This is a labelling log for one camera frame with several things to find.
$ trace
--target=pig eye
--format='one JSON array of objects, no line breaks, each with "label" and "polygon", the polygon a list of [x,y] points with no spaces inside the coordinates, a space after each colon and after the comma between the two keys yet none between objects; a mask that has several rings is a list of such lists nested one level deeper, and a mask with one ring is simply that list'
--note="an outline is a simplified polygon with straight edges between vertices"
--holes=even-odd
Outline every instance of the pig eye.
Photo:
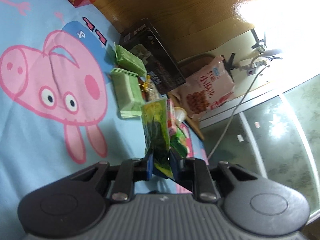
[{"label": "pig eye", "polygon": [[66,108],[72,113],[75,113],[78,110],[77,100],[70,93],[65,95],[64,104]]},{"label": "pig eye", "polygon": [[54,107],[55,105],[55,96],[54,93],[48,88],[43,88],[41,90],[41,101],[49,107]]}]

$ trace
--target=blue bedsheet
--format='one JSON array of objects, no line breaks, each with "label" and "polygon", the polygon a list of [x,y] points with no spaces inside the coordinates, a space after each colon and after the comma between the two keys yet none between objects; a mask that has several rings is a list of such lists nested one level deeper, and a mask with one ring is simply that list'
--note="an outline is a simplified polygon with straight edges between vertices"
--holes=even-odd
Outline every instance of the blue bedsheet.
[{"label": "blue bedsheet", "polygon": [[[101,159],[143,157],[141,119],[119,117],[112,83],[119,33],[93,6],[0,0],[0,239],[20,239],[27,193]],[[190,130],[194,156],[205,156]],[[158,177],[136,192],[181,192]]]}]

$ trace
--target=plastic bag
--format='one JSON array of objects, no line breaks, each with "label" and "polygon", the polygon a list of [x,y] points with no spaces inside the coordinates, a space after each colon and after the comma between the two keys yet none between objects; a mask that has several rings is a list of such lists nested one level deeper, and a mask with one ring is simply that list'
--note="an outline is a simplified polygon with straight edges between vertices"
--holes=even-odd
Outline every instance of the plastic bag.
[{"label": "plastic bag", "polygon": [[205,112],[234,98],[234,83],[224,69],[222,60],[222,57],[215,57],[208,65],[186,78],[186,83],[173,90],[191,118],[200,118]]}]

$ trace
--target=green package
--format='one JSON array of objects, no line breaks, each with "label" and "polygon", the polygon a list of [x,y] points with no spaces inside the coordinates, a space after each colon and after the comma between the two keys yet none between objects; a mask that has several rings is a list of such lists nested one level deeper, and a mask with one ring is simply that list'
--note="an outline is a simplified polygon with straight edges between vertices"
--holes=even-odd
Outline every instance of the green package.
[{"label": "green package", "polygon": [[144,100],[138,83],[138,75],[121,68],[113,68],[110,75],[121,117],[141,116],[141,106]]},{"label": "green package", "polygon": [[161,98],[147,102],[141,108],[142,125],[146,141],[146,153],[153,153],[154,166],[173,179],[169,163],[170,147],[174,148],[181,158],[186,158],[186,136],[178,128],[170,138],[168,129],[168,100]]},{"label": "green package", "polygon": [[116,45],[116,61],[118,65],[126,70],[137,73],[140,77],[147,77],[147,70],[142,60],[120,45]]},{"label": "green package", "polygon": [[170,138],[170,146],[174,148],[182,158],[186,158],[188,155],[186,145],[186,136],[178,127],[177,133]]}]

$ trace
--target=wall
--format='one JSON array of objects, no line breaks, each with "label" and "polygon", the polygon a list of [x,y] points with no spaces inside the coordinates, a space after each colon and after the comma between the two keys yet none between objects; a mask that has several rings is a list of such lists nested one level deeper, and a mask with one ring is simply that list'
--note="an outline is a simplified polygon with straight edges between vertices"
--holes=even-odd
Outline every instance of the wall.
[{"label": "wall", "polygon": [[236,14],[248,0],[97,0],[119,32],[149,18],[179,61],[217,48],[250,29]]}]

